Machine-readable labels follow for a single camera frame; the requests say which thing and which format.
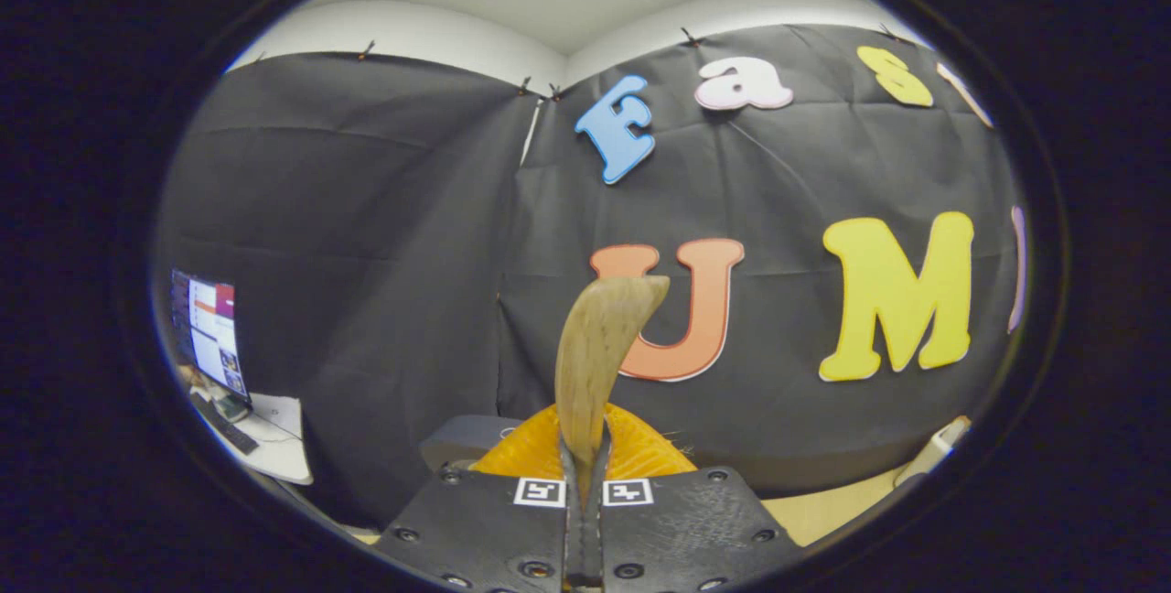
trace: yellow letter m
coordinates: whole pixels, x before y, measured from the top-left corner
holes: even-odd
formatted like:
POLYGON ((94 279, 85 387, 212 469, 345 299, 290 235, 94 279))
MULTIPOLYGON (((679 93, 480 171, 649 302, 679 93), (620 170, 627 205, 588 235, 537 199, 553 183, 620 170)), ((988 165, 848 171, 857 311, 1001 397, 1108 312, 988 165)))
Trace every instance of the yellow letter m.
POLYGON ((875 319, 882 322, 896 372, 911 361, 932 319, 934 327, 919 350, 919 367, 943 367, 967 355, 972 233, 966 214, 936 217, 923 271, 916 277, 886 223, 854 218, 830 225, 822 241, 842 260, 844 292, 837 350, 822 361, 822 380, 862 380, 878 370, 882 357, 874 352, 875 319))

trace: desk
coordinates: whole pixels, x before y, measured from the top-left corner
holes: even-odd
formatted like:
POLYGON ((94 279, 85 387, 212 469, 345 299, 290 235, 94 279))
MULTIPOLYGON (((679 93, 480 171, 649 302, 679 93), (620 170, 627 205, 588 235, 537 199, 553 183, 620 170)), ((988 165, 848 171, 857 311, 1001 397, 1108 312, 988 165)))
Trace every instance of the desk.
MULTIPOLYGON (((192 388, 191 394, 198 394, 208 401, 211 400, 208 394, 199 388, 192 388)), ((313 475, 309 472, 309 462, 304 457, 304 443, 301 441, 301 437, 295 432, 285 430, 276 424, 261 418, 265 415, 265 408, 272 408, 275 404, 280 404, 281 409, 285 409, 286 413, 288 413, 289 408, 292 408, 292 410, 297 415, 293 428, 299 431, 299 428, 296 427, 300 427, 301 423, 301 402, 295 398, 281 398, 266 396, 263 394, 252 394, 252 404, 254 411, 234 424, 235 428, 240 429, 248 437, 260 443, 260 447, 256 447, 252 454, 245 454, 233 447, 232 443, 220 435, 219 431, 212 425, 208 424, 207 430, 220 441, 220 444, 222 444, 222 447, 227 449, 231 455, 235 456, 237 461, 240 461, 248 468, 252 468, 262 475, 268 475, 273 478, 279 478, 289 483, 297 483, 301 485, 313 483, 313 475)))

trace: screw hole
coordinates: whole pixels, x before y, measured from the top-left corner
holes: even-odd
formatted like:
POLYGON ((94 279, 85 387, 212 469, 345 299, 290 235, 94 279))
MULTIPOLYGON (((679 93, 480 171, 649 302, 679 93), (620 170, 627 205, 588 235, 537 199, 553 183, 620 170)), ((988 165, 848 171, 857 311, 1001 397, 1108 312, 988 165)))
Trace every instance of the screw hole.
POLYGON ((549 564, 542 564, 541 561, 527 561, 521 564, 520 573, 525 577, 543 579, 545 577, 553 575, 553 566, 549 564))
POLYGON ((643 575, 643 566, 638 564, 622 564, 614 568, 614 574, 618 579, 638 579, 643 575))

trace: white wall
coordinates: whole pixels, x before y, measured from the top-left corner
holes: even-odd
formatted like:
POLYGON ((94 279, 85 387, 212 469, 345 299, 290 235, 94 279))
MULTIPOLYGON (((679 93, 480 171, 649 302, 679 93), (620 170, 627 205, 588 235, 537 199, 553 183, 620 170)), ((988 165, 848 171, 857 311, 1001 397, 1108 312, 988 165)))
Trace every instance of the white wall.
POLYGON ((371 54, 451 64, 516 86, 532 76, 530 87, 546 93, 548 83, 561 84, 564 73, 564 55, 508 27, 433 6, 392 1, 331 4, 289 13, 242 52, 228 70, 251 64, 261 54, 357 54, 371 40, 371 54))
POLYGON ((228 70, 263 54, 348 52, 358 54, 374 40, 372 53, 452 64, 485 76, 529 87, 566 88, 612 64, 696 38, 779 23, 869 27, 879 23, 923 43, 908 27, 861 0, 699 0, 639 19, 603 35, 568 59, 508 27, 433 6, 393 1, 351 1, 314 6, 288 14, 261 35, 228 70))
POLYGON ((679 27, 693 38, 739 30, 741 27, 793 25, 829 25, 867 27, 924 43, 891 14, 862 0, 698 0, 618 27, 608 35, 569 56, 564 84, 571 86, 619 62, 648 54, 662 47, 686 41, 679 27))

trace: orange letter u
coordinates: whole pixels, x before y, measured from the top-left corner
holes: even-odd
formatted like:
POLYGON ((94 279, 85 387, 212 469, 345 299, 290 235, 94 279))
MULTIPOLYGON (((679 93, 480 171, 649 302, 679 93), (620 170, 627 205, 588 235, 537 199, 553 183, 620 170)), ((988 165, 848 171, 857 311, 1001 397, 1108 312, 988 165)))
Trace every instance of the orange letter u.
MULTIPOLYGON (((623 375, 678 382, 706 372, 724 352, 732 267, 744 260, 744 245, 732 239, 693 240, 683 244, 676 255, 691 268, 687 334, 673 346, 651 343, 639 335, 622 362, 623 375)), ((615 245, 594 252, 589 264, 598 279, 641 278, 658 260, 658 251, 649 245, 615 245)))

